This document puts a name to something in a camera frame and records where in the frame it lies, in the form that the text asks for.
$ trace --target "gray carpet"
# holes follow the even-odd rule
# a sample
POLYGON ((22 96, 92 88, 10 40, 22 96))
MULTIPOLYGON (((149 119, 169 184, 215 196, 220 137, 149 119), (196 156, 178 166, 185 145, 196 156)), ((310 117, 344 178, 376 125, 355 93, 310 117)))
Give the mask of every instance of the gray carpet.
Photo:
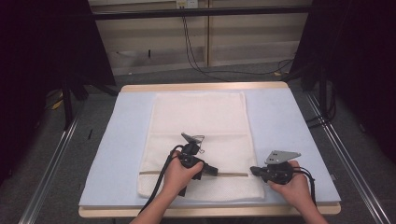
MULTIPOLYGON (((277 63, 233 65, 222 70, 260 72, 276 70, 277 63)), ((227 81, 272 81, 274 75, 244 75, 233 73, 210 73, 227 81)), ((189 83, 221 81, 207 77, 192 69, 158 72, 116 77, 117 88, 127 84, 189 83)), ((315 116, 300 80, 289 83, 298 106, 306 119, 315 116)), ((82 107, 81 118, 63 160, 51 184, 49 193, 41 207, 35 223, 112 223, 111 219, 86 219, 78 215, 78 201, 92 160, 100 144, 111 116, 116 97, 90 89, 91 95, 82 107)), ((392 211, 396 208, 396 168, 378 148, 369 133, 361 131, 360 123, 350 113, 341 99, 337 99, 337 114, 332 121, 346 148, 358 165, 377 198, 391 220, 396 220, 392 211)), ((24 160, 0 187, 0 223, 18 223, 21 214, 32 197, 41 176, 50 161, 53 150, 63 133, 64 112, 47 110, 36 130, 24 160)), ((364 201, 354 187, 344 165, 340 162, 331 142, 322 128, 311 129, 323 160, 331 174, 336 176, 334 184, 341 196, 342 211, 326 217, 331 223, 375 223, 364 201)), ((129 218, 118 218, 117 223, 128 223, 129 218)), ((299 217, 240 217, 240 218, 166 218, 163 223, 303 223, 299 217)))

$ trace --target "black cable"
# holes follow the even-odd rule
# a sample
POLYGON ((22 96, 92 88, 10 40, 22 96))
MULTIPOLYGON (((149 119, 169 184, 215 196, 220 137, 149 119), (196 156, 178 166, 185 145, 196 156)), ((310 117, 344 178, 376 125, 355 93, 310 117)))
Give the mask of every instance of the black cable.
POLYGON ((311 186, 311 198, 312 198, 312 202, 314 202, 314 205, 317 205, 317 199, 315 196, 315 179, 312 177, 311 173, 309 173, 308 170, 306 170, 303 167, 293 167, 293 168, 298 168, 298 169, 302 169, 302 170, 293 170, 294 173, 299 173, 299 174, 303 174, 306 175, 306 177, 308 177, 309 179, 309 184, 311 186))
POLYGON ((190 66, 197 72, 201 73, 202 75, 206 76, 206 77, 211 77, 220 81, 224 81, 224 82, 230 82, 229 80, 223 79, 223 78, 219 78, 219 77, 212 77, 210 75, 208 75, 206 72, 202 71, 201 68, 198 66, 196 60, 195 60, 195 56, 194 53, 192 52, 192 46, 191 46, 191 42, 190 42, 190 36, 189 36, 189 28, 187 27, 187 22, 186 22, 186 18, 182 17, 183 20, 183 25, 184 25, 184 38, 185 38, 185 42, 186 42, 186 51, 187 51, 187 59, 189 60, 189 64, 190 66), (189 46, 190 46, 190 52, 191 52, 191 56, 193 58, 193 61, 195 63, 194 67, 191 63, 190 60, 190 54, 189 54, 189 46))
POLYGON ((327 124, 327 123, 331 122, 335 118, 335 114, 336 114, 336 111, 337 111, 337 104, 335 103, 335 95, 336 95, 336 89, 335 89, 334 85, 332 84, 332 96, 331 96, 331 99, 330 99, 329 108, 326 111, 326 116, 318 115, 318 116, 316 116, 316 117, 314 117, 312 119, 306 119, 305 120, 306 123, 315 121, 317 119, 322 119, 322 121, 320 123, 308 126, 309 129, 316 128, 316 127, 319 127, 321 125, 327 124))
POLYGON ((276 70, 269 71, 269 72, 265 72, 265 73, 250 73, 250 72, 227 71, 227 70, 204 71, 204 70, 202 70, 202 69, 198 66, 197 62, 195 61, 195 57, 194 57, 194 54, 193 54, 193 52, 192 52, 191 41, 190 41, 190 35, 189 35, 189 28, 188 28, 188 26, 187 26, 186 18, 185 18, 185 17, 182 17, 182 20, 183 20, 183 26, 184 26, 184 35, 185 35, 185 42, 186 42, 187 59, 189 60, 190 66, 191 66, 195 71, 202 73, 204 76, 211 77, 211 78, 214 78, 214 79, 218 79, 218 80, 221 80, 221 81, 229 82, 229 80, 226 80, 226 79, 222 79, 222 78, 219 78, 219 77, 212 77, 212 76, 209 76, 208 73, 236 73, 236 74, 246 74, 246 75, 254 75, 254 76, 263 76, 263 75, 273 74, 273 73, 275 73, 275 72, 277 72, 277 71, 281 71, 282 68, 288 66, 291 62, 294 61, 294 59, 282 60, 282 61, 278 62, 278 65, 277 65, 277 69, 276 69, 276 70), (194 64, 195 64, 196 67, 194 67, 194 66, 192 65, 192 62, 191 62, 191 60, 190 60, 189 47, 190 47, 190 52, 191 52, 192 59, 193 59, 194 64))
POLYGON ((178 147, 183 147, 183 146, 177 145, 169 153, 169 156, 166 158, 165 164, 163 165, 163 168, 161 169, 160 176, 158 176, 157 183, 154 187, 154 190, 152 191, 151 196, 148 198, 148 201, 146 202, 146 204, 140 210, 139 214, 141 212, 143 212, 143 210, 145 210, 149 206, 149 204, 154 200, 155 196, 157 195, 158 189, 160 188, 161 182, 163 181, 163 175, 165 174, 166 168, 168 168, 169 163, 172 161, 172 159, 176 158, 176 157, 172 157, 172 156, 178 147))

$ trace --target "metal rail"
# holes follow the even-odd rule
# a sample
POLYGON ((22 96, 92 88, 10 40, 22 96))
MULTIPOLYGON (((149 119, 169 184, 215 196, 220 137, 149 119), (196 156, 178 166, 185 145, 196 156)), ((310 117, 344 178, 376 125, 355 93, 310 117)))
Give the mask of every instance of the metal rail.
POLYGON ((256 14, 290 14, 290 13, 330 13, 339 10, 338 6, 282 6, 282 7, 212 7, 145 11, 95 12, 92 14, 67 15, 68 20, 125 20, 171 17, 231 16, 256 14))
POLYGON ((38 212, 41 209, 41 206, 46 199, 47 193, 50 190, 50 185, 55 177, 56 171, 59 167, 61 159, 64 155, 64 152, 67 149, 67 146, 70 142, 70 139, 73 136, 74 130, 77 127, 79 117, 81 116, 82 107, 84 103, 82 103, 81 107, 78 109, 75 118, 73 119, 72 123, 68 127, 67 130, 64 131, 61 140, 58 143, 58 146, 55 149, 55 152, 49 162, 46 172, 44 173, 43 177, 41 178, 40 183, 38 184, 37 189, 35 190, 35 194, 31 198, 30 202, 28 203, 27 207, 25 208, 21 219, 20 224, 33 224, 35 223, 35 219, 38 216, 38 212))
POLYGON ((361 198, 372 214, 375 223, 390 224, 391 222, 385 213, 385 210, 382 208, 380 201, 376 198, 375 194, 359 171, 357 165, 350 157, 347 148, 344 146, 337 132, 330 122, 326 122, 326 120, 321 116, 317 98, 313 93, 307 93, 306 96, 312 108, 314 109, 314 112, 320 118, 319 121, 322 123, 323 130, 326 132, 330 141, 332 142, 332 146, 337 152, 341 162, 344 164, 346 171, 348 172, 353 184, 361 195, 361 198))

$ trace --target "wooden table edge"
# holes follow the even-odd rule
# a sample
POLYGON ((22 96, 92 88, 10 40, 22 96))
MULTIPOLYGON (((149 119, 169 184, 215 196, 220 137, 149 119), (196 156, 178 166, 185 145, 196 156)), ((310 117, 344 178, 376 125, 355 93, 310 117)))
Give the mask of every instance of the wooden table edge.
MULTIPOLYGON (((319 204, 322 215, 336 215, 341 212, 340 203, 319 204)), ((140 208, 131 207, 85 207, 80 206, 81 217, 136 217, 140 208)), ((242 205, 227 207, 182 207, 168 208, 163 217, 280 217, 299 216, 300 213, 290 205, 242 205)))
POLYGON ((288 88, 288 84, 281 81, 272 82, 216 82, 216 83, 181 83, 181 84, 149 84, 126 85, 120 92, 135 91, 209 91, 209 90, 248 90, 288 88))

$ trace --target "white towel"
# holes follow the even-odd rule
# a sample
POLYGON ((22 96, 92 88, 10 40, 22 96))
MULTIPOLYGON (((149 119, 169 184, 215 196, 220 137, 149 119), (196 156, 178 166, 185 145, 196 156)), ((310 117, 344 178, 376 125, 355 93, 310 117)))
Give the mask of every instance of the white towel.
POLYGON ((205 136, 204 153, 196 157, 219 173, 246 175, 204 175, 187 186, 187 199, 224 202, 264 197, 262 181, 249 170, 257 162, 242 92, 157 94, 138 177, 141 196, 148 197, 158 179, 147 172, 161 171, 170 150, 187 144, 181 133, 205 136))

